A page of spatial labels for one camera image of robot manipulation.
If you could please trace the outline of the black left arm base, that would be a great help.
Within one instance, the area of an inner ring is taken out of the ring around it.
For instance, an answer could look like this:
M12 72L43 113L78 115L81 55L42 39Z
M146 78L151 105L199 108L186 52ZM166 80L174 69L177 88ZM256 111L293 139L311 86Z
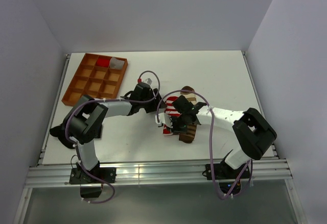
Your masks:
M105 186L108 186L112 190L112 195L109 197L113 198L115 194L115 188L112 185L116 178L115 167L100 167L93 169L86 173L82 168L75 167L71 170L69 178L70 185L80 186L80 196L88 201L95 201L96 198L100 197Z

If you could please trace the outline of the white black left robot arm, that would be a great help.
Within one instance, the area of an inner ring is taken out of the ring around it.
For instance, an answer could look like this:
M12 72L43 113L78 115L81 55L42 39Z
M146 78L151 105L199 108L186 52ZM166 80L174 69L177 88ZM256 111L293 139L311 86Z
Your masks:
M100 162L96 156L94 139L102 128L103 120L114 116L131 116L140 109L146 113L157 108L165 109L157 88L140 82L135 89L118 99L97 99L83 95L70 110L63 122L50 129L50 135L67 148L77 147L80 163L84 166L81 177L88 183L98 180Z

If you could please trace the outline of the red white striped sock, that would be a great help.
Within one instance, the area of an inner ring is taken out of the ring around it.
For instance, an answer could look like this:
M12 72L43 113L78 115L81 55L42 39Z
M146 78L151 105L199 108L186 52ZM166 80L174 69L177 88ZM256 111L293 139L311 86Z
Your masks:
M176 101L177 99L178 99L177 96L169 96L165 101L165 103L167 105L167 107L165 109L165 113L168 114L170 118L178 117L180 115L180 113L173 106L173 102ZM163 133L164 136L174 135L174 133L171 131L171 129L168 128L166 125L164 125L162 133Z

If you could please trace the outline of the brown beige striped sock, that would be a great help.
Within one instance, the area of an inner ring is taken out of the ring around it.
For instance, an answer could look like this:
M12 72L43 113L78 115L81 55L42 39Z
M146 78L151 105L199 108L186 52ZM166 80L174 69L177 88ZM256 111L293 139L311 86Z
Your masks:
M182 90L183 91L180 94L183 95L193 105L195 105L197 103L197 96L193 93L190 93L190 91L194 91L194 89L190 86L184 86ZM187 132L184 134L179 134L179 141L184 143L192 143L195 139L196 129L196 125L188 125Z

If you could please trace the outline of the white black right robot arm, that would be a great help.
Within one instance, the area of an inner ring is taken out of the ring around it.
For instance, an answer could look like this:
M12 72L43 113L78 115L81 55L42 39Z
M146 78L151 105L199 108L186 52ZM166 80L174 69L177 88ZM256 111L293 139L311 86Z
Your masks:
M238 146L225 156L221 172L227 178L234 177L239 168L249 160L260 160L277 139L277 133L255 108L232 111L216 108L204 102L193 104L181 95L172 102L179 116L171 118L173 132L185 133L190 125L210 125L233 132Z

